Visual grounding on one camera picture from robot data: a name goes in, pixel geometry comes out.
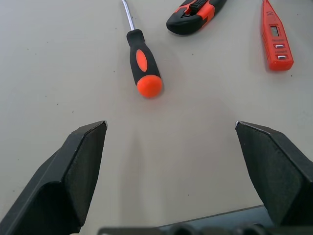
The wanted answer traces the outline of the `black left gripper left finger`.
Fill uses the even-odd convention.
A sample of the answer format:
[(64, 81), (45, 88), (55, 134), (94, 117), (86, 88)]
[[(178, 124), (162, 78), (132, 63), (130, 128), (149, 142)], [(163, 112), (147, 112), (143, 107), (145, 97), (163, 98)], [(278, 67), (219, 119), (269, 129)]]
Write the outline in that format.
[(107, 123), (79, 127), (35, 172), (0, 223), (2, 235), (71, 235), (85, 224)]

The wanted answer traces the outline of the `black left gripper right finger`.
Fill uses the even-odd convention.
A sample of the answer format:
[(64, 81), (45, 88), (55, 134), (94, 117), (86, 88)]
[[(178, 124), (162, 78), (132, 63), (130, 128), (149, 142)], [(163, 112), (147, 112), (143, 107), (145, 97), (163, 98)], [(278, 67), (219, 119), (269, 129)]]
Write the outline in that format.
[(313, 224), (313, 163), (283, 133), (238, 121), (249, 177), (276, 225)]

